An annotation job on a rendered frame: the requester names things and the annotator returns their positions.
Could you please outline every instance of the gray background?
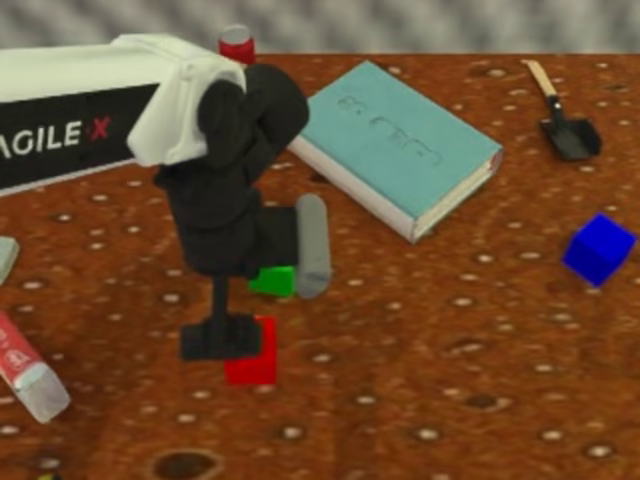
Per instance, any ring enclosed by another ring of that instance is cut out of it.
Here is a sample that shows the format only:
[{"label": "gray background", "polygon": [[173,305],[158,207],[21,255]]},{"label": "gray background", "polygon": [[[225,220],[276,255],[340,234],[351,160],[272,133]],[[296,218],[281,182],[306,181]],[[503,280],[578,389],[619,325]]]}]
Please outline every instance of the gray background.
[{"label": "gray background", "polygon": [[635,52],[640,0],[0,0],[0,47],[167,32],[261,52]]}]

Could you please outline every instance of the wooden shovel handle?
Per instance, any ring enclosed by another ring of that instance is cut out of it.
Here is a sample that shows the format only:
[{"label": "wooden shovel handle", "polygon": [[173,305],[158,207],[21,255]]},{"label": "wooden shovel handle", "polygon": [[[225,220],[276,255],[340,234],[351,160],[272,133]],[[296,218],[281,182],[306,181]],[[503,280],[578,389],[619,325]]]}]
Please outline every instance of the wooden shovel handle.
[{"label": "wooden shovel handle", "polygon": [[531,75],[533,75],[533,78],[535,78],[536,82],[538,82],[538,86],[540,87],[540,90],[542,90],[542,93],[544,93],[545,97],[558,95],[558,92],[553,86],[553,83],[551,83],[549,76],[537,60],[523,60],[522,63],[529,67]]}]

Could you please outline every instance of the shovel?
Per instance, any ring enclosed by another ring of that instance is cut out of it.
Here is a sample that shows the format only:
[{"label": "shovel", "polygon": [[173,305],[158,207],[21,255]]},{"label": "shovel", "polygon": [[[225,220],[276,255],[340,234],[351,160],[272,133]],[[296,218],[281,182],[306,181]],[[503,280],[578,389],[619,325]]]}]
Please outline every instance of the shovel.
[{"label": "shovel", "polygon": [[567,161],[576,161],[599,155],[602,140],[591,122],[586,118],[567,119],[558,92],[540,63],[536,60],[523,60],[522,63],[529,67],[551,110],[551,119],[540,121],[540,126],[560,156]]}]

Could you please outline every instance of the robotic arm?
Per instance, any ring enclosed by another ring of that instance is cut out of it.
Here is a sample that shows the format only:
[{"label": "robotic arm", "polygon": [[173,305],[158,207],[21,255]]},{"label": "robotic arm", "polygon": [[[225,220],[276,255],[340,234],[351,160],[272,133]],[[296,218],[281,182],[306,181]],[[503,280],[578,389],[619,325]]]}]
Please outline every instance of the robotic arm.
[{"label": "robotic arm", "polygon": [[135,162],[157,166],[186,263],[213,308],[183,327],[186,360],[260,353],[252,315],[227,311],[228,278],[295,266],[313,298],[331,279],[315,195],[264,207],[254,182],[306,125],[305,96],[270,65],[237,63],[168,35],[0,51],[0,195]]}]

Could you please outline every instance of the black label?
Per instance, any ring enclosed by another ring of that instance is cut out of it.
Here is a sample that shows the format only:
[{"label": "black label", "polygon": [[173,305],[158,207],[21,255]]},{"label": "black label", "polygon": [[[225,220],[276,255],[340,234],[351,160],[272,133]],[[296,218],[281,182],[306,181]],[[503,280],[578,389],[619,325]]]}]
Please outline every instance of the black label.
[{"label": "black label", "polygon": [[130,159],[127,137],[157,87],[0,103],[0,194]]}]

